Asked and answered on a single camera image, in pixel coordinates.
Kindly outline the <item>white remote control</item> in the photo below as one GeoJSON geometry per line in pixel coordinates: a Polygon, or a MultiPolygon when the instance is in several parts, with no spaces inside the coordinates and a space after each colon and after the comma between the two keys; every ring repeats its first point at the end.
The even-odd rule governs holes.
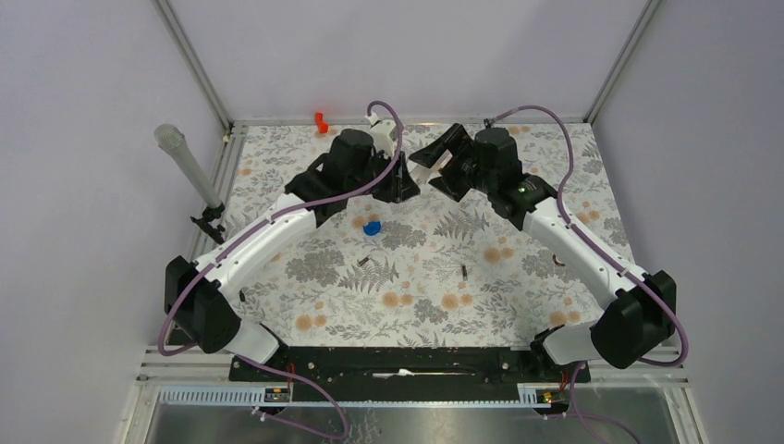
{"type": "Polygon", "coordinates": [[[442,161],[436,162],[433,166],[423,166],[410,161],[410,166],[412,167],[410,175],[417,185],[425,185],[431,178],[440,175],[439,170],[442,165],[442,161]]]}

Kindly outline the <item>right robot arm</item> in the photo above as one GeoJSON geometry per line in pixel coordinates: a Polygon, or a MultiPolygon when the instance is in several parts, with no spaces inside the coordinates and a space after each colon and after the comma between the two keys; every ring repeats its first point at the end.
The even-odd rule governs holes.
{"type": "Polygon", "coordinates": [[[506,129],[486,128],[471,136],[454,124],[410,160],[434,167],[444,154],[450,157],[431,179],[432,187],[456,202],[471,190],[484,194],[499,216],[548,248],[604,311],[594,321],[536,335],[530,357],[535,376],[552,381],[568,364],[597,359],[624,369],[675,333],[672,277],[646,272],[590,233],[549,183],[523,171],[517,143],[506,129]]]}

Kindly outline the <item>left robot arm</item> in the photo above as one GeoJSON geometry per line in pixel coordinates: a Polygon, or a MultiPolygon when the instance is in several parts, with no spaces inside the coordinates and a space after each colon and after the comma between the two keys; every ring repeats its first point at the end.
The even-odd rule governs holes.
{"type": "Polygon", "coordinates": [[[368,130],[342,130],[328,151],[297,174],[247,227],[193,261],[181,256],[171,260],[165,269],[165,321],[158,351],[174,354],[165,338],[177,325],[191,347],[248,358],[266,380],[282,376],[287,356],[279,350],[279,339],[241,317],[233,304],[258,270],[344,211],[350,199],[370,195],[396,204],[418,194],[406,169],[402,134],[401,125],[387,119],[368,130]]]}

